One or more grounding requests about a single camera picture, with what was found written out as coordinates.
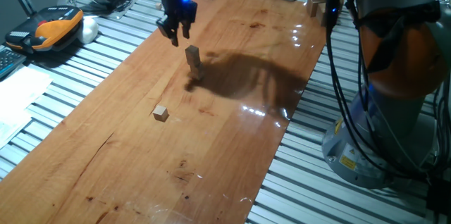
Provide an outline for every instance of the yellow sticker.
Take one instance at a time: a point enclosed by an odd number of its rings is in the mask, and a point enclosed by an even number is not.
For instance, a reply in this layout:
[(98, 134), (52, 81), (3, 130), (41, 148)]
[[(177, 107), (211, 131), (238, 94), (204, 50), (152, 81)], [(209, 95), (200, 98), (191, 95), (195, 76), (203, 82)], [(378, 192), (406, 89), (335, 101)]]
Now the yellow sticker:
[(335, 135), (337, 135), (338, 131), (340, 130), (341, 123), (343, 123), (343, 118), (340, 118), (340, 119), (335, 123)]
[(356, 162), (351, 160), (350, 158), (346, 157), (345, 155), (341, 156), (340, 159), (341, 164), (343, 164), (344, 166), (347, 166), (348, 168), (354, 170), (355, 166), (356, 166)]

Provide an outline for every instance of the keyboard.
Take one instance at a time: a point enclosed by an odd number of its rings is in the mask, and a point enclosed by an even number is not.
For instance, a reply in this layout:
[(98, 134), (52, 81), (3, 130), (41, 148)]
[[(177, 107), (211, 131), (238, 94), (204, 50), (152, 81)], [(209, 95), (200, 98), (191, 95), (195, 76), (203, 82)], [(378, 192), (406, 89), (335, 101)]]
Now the keyboard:
[(7, 76), (12, 70), (25, 61), (26, 58), (26, 56), (11, 51), (10, 49), (5, 48), (0, 50), (0, 79)]

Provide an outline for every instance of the wooden tabletop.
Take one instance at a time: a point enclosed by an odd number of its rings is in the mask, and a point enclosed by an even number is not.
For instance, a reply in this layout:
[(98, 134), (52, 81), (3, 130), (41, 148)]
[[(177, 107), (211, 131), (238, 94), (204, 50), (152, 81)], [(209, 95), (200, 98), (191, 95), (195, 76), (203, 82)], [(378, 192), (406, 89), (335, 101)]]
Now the wooden tabletop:
[(154, 32), (0, 182), (0, 223), (245, 221), (325, 30), (300, 2), (195, 1), (190, 40)]

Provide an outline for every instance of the white paper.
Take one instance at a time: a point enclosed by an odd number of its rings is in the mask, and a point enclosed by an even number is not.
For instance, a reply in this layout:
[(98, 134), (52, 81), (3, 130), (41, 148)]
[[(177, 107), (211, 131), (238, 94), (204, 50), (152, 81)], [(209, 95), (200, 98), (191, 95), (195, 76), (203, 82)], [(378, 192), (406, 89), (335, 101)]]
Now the white paper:
[(51, 82), (49, 75), (25, 66), (0, 82), (0, 149), (31, 121), (25, 109), (47, 90)]
[(29, 122), (30, 114), (20, 110), (2, 110), (0, 113), (0, 149), (10, 142)]
[(53, 80), (49, 75), (23, 66), (0, 82), (0, 112), (25, 110), (40, 97)]

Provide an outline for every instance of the white mouse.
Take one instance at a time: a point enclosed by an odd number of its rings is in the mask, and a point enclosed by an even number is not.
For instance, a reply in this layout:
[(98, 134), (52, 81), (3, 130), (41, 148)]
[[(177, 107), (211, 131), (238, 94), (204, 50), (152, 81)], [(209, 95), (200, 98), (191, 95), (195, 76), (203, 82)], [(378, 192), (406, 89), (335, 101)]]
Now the white mouse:
[(89, 44), (99, 33), (99, 24), (93, 18), (83, 18), (83, 30), (80, 31), (78, 39), (83, 44)]

